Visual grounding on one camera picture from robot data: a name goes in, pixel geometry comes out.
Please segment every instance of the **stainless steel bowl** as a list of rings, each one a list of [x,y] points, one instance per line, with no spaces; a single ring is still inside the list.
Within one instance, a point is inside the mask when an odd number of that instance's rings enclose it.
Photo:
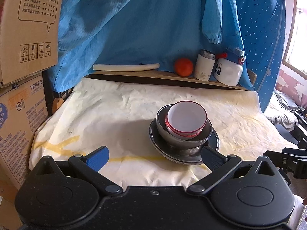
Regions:
[[[213,128],[210,120],[207,120],[207,123],[205,124],[203,130],[200,132],[199,135],[196,137],[189,139],[189,140],[182,140],[177,137],[172,136],[166,126],[165,126],[165,115],[167,114],[168,110],[171,108],[172,104],[166,105],[162,107],[158,113],[157,113],[157,128],[158,132],[161,137],[165,141],[167,141],[169,144],[171,144],[174,147],[178,147],[183,150],[187,149],[193,149],[198,146],[203,145],[205,142],[208,141],[210,138]]]

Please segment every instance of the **stack of bowls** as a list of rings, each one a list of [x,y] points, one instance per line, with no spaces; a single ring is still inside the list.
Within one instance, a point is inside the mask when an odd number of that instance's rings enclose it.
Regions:
[[[157,113],[160,136],[172,147],[181,150],[197,148],[206,143],[213,131],[205,109],[193,101],[166,105]]]

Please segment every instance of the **dark plate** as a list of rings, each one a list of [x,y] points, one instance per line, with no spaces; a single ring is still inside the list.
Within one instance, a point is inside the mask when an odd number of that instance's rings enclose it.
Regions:
[[[163,155],[164,157],[175,163],[180,163],[185,165],[203,164],[203,161],[201,159],[201,148],[203,146],[209,146],[216,151],[219,150],[220,146],[219,137],[217,136],[216,131],[213,129],[211,137],[202,146],[194,149],[180,150],[167,143],[160,136],[157,129],[156,119],[154,119],[149,126],[149,137],[154,147],[161,155]]]

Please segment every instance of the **orange fruit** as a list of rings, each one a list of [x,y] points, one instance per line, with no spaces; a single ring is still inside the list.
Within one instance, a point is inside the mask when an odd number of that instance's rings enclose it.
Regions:
[[[175,61],[174,70],[181,77],[190,76],[193,72],[193,63],[188,58],[180,58]]]

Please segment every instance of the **wooden window frame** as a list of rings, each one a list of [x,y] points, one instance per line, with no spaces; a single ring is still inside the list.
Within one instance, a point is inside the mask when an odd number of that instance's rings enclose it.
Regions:
[[[282,58],[282,64],[285,65],[286,67],[289,67],[291,70],[293,70],[295,73],[297,73],[298,75],[300,75],[302,78],[304,78],[305,80],[307,80],[307,75],[305,73],[303,73],[301,70],[297,69],[296,67],[294,67],[293,65],[291,65],[290,63],[286,62],[286,58],[288,55],[288,51],[289,51],[289,47],[290,47],[290,43],[291,43],[291,39],[292,39],[292,35],[293,35],[293,30],[294,30],[294,23],[295,23],[295,17],[296,17],[296,10],[297,10],[297,0],[294,0],[293,3],[293,14],[292,14],[292,22],[291,22],[291,28],[290,28],[290,33],[289,33],[289,38],[288,38],[288,42],[287,42],[287,46],[285,49],[285,53],[284,56]]]

